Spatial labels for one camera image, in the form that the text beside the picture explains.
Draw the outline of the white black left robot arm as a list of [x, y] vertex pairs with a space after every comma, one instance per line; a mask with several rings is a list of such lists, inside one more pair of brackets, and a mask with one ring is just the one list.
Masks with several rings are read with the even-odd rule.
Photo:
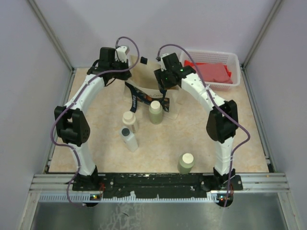
[[96, 95], [111, 79], [125, 81], [131, 77], [128, 52], [128, 46], [101, 48], [99, 59], [88, 69], [76, 94], [64, 106], [54, 110], [56, 133], [62, 139], [60, 146], [70, 149], [77, 166], [72, 180], [74, 191], [94, 191], [101, 185], [88, 147], [91, 130], [85, 115]]

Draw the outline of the beige bottle cream cap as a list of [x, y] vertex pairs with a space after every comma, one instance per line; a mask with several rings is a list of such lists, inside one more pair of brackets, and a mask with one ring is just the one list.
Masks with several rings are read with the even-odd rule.
[[136, 116], [131, 111], [126, 111], [123, 113], [122, 122], [133, 133], [136, 133], [139, 129]]

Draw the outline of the white bottle dark cap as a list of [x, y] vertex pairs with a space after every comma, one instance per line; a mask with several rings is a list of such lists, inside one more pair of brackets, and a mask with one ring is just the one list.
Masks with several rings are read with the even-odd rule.
[[126, 147], [131, 151], [135, 152], [137, 150], [138, 142], [133, 132], [131, 132], [126, 126], [123, 126], [120, 131], [119, 135], [123, 142], [125, 143]]

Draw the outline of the green bottle beige cap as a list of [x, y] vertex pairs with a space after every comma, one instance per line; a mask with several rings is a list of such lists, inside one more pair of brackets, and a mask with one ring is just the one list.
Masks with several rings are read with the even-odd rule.
[[159, 101], [152, 101], [149, 106], [149, 118], [150, 121], [158, 125], [163, 120], [163, 108]]

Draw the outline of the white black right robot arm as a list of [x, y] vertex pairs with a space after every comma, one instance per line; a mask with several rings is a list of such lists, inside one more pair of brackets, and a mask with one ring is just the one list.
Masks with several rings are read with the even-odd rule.
[[154, 71], [160, 89], [179, 86], [188, 92], [208, 113], [206, 131], [215, 143], [214, 184], [224, 190], [231, 184], [235, 170], [229, 171], [231, 152], [237, 125], [227, 118], [238, 121], [237, 104], [221, 98], [204, 82], [191, 66], [182, 66], [177, 54], [163, 54], [157, 57], [161, 67]]

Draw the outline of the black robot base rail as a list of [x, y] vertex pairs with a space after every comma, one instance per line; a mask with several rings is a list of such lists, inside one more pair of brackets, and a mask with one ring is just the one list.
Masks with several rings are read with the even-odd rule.
[[73, 191], [97, 191], [103, 198], [206, 198], [208, 192], [226, 191], [227, 181], [213, 173], [96, 173], [76, 176]]

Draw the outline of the red cloth in basket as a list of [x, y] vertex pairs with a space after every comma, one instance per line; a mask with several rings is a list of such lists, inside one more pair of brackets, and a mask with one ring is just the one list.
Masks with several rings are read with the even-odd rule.
[[202, 78], [207, 82], [232, 84], [232, 72], [223, 63], [196, 63]]

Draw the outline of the beige canvas tote bag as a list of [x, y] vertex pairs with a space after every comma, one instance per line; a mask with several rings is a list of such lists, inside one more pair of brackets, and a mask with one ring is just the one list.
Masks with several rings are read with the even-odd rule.
[[131, 103], [130, 111], [135, 113], [139, 107], [149, 108], [152, 101], [158, 100], [163, 108], [163, 115], [176, 120], [185, 101], [181, 88], [175, 86], [168, 90], [160, 90], [154, 71], [160, 64], [146, 58], [140, 59], [130, 71], [132, 77], [125, 82], [123, 97]]

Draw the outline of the white plastic mesh basket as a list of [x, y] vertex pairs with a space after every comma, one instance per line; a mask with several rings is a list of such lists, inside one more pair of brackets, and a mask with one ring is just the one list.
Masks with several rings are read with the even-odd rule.
[[205, 81], [213, 90], [227, 91], [231, 87], [240, 85], [241, 71], [239, 60], [236, 54], [208, 50], [187, 49], [196, 64], [215, 64], [223, 63], [225, 70], [229, 73], [232, 83], [221, 83], [214, 81]]

